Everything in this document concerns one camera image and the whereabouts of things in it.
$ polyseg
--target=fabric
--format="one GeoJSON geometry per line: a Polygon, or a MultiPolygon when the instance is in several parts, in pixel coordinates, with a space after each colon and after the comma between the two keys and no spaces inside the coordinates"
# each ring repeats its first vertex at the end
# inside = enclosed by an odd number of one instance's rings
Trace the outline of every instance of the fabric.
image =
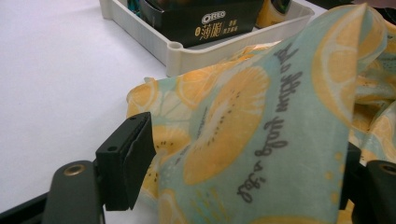
{"type": "Polygon", "coordinates": [[[160,223],[348,223],[347,142],[396,162],[391,28],[338,7],[272,47],[133,88],[127,116],[152,116],[141,193],[160,223]]]}

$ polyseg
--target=white plastic tray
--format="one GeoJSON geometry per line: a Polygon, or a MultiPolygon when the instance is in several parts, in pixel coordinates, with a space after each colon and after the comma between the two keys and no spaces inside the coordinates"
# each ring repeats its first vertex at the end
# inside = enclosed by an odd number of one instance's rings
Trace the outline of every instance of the white plastic tray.
{"type": "Polygon", "coordinates": [[[216,63],[249,45],[275,42],[295,35],[315,14],[311,8],[292,2],[287,20],[280,24],[184,49],[180,43],[170,41],[131,12],[126,0],[100,0],[100,5],[103,17],[115,21],[160,60],[166,66],[169,77],[216,63]]]}

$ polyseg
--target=tabletop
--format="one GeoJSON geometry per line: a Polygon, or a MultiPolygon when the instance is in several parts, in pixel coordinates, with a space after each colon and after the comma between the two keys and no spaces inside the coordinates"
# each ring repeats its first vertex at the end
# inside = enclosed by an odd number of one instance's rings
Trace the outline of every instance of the tabletop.
{"type": "MultiPolygon", "coordinates": [[[[295,0],[324,9],[305,0],[295,0]]],[[[99,0],[0,1],[0,213],[47,192],[54,172],[94,152],[122,124],[126,95],[165,67],[99,0]]],[[[107,223],[157,223],[138,200],[107,223]]]]}

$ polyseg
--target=oreo logo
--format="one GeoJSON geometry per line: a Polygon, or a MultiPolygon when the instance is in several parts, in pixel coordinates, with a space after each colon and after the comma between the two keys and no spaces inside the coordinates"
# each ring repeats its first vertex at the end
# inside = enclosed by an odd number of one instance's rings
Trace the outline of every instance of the oreo logo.
{"type": "Polygon", "coordinates": [[[209,14],[206,14],[202,17],[202,24],[207,24],[211,21],[224,18],[225,17],[225,11],[218,11],[218,12],[212,12],[209,14]]]}

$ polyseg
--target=product package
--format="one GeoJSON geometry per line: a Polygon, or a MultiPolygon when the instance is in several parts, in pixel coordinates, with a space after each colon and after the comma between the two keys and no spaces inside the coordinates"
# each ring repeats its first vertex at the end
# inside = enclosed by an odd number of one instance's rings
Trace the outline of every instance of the product package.
{"type": "Polygon", "coordinates": [[[251,32],[262,0],[140,0],[141,18],[184,48],[251,32]]]}
{"type": "Polygon", "coordinates": [[[366,5],[337,7],[272,47],[148,78],[127,96],[128,117],[152,116],[142,199],[160,223],[350,223],[348,142],[396,162],[394,34],[366,5]]]}

